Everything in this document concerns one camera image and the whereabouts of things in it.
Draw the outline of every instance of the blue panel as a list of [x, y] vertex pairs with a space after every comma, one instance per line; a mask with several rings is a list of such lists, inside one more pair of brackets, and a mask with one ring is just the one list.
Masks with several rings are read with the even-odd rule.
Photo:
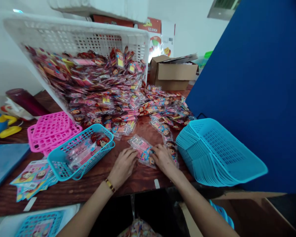
[[30, 146], [25, 144], [0, 145], [0, 184], [19, 165], [30, 152]]
[[186, 102], [267, 165], [245, 189], [296, 193], [296, 1], [242, 0]]

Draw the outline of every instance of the stack of pink baskets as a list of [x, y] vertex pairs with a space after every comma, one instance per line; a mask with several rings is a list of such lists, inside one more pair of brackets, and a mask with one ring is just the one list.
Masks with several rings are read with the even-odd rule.
[[31, 151], [48, 156], [52, 150], [81, 131], [82, 127], [62, 111], [40, 117], [36, 124], [27, 129], [27, 135]]

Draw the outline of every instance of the green container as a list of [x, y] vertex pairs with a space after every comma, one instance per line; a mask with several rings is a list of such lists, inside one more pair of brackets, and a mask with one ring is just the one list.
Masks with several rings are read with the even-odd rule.
[[201, 65], [201, 68], [203, 69], [209, 59], [209, 57], [211, 56], [213, 51], [209, 51], [209, 52], [206, 52], [205, 55], [204, 55], [204, 59], [202, 61], [202, 65]]

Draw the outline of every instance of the brown cardboard box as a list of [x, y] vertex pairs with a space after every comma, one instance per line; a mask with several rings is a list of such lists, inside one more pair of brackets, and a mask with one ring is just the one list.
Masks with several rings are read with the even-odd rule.
[[93, 21], [104, 24], [127, 26], [131, 28], [134, 27], [134, 23], [132, 21], [116, 19], [108, 16], [93, 15]]
[[185, 90], [188, 82], [196, 79], [198, 65], [173, 63], [181, 58], [169, 58], [165, 55], [153, 57], [149, 84], [161, 86], [164, 91]]

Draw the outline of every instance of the wrist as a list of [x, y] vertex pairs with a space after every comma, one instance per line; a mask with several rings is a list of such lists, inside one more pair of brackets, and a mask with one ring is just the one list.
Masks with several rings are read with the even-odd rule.
[[171, 171], [171, 173], [168, 176], [168, 178], [171, 180], [172, 183], [174, 183], [175, 186], [177, 186], [178, 182], [180, 180], [182, 180], [182, 176], [184, 176], [184, 174], [182, 173], [182, 171], [179, 170], [179, 169], [177, 169], [177, 168], [175, 168], [175, 169], [173, 169]]
[[102, 181], [102, 183], [100, 184], [97, 190], [100, 190], [103, 196], [108, 198], [112, 197], [114, 194], [114, 192], [110, 189], [110, 187], [107, 185], [107, 183], [104, 180]]

